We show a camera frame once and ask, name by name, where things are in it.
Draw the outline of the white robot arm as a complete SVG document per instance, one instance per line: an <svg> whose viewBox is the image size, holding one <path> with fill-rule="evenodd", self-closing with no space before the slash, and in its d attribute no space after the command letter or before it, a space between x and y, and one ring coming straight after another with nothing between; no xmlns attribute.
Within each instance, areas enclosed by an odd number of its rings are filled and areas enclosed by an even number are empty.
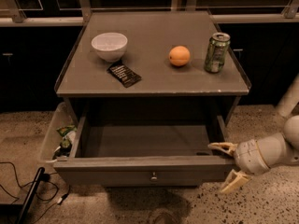
<svg viewBox="0 0 299 224"><path fill-rule="evenodd" d="M274 167L299 165L299 116L288 118L280 133L240 143L210 143L208 148L232 157L239 168L233 169L220 187L221 194L231 193Z"/></svg>

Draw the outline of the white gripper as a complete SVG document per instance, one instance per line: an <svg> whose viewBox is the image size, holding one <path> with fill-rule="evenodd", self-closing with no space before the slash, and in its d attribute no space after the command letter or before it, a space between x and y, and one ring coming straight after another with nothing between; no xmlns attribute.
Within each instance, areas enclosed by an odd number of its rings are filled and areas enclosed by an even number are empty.
<svg viewBox="0 0 299 224"><path fill-rule="evenodd" d="M238 145L230 142L214 142L207 146L212 150L221 151L231 157L234 156L236 165L243 171L232 170L227 175L221 185L220 193L222 194L231 193L248 183L249 175L261 175L270 170L254 139Z"/></svg>

